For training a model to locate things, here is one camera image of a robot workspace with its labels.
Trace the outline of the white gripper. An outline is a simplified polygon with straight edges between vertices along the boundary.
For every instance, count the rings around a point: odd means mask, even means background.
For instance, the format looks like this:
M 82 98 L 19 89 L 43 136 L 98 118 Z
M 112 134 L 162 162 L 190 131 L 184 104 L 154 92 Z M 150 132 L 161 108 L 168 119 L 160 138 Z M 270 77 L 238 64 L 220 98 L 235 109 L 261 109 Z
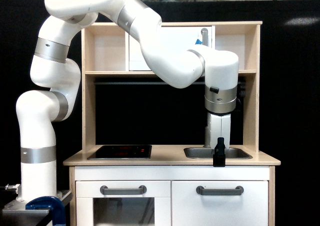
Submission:
M 231 115 L 208 114 L 209 145 L 214 149 L 213 167 L 225 167 L 225 147 L 230 147 Z

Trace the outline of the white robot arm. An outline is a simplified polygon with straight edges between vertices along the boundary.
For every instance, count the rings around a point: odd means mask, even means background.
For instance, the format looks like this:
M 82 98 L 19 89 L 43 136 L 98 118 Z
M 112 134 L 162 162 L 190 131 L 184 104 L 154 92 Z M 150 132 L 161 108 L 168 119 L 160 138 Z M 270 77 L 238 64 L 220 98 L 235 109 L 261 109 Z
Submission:
M 20 130 L 21 189 L 29 202 L 57 194 L 56 135 L 53 122 L 66 120 L 75 104 L 81 80 L 77 63 L 68 58 L 73 37 L 102 14 L 140 45 L 148 67 L 175 88 L 205 78 L 205 107 L 209 121 L 236 106 L 239 58 L 230 51 L 193 45 L 180 54 L 170 52 L 158 38 L 162 19 L 140 0 L 44 0 L 49 17 L 43 23 L 30 68 L 30 78 L 42 90 L 21 94 L 16 102 Z

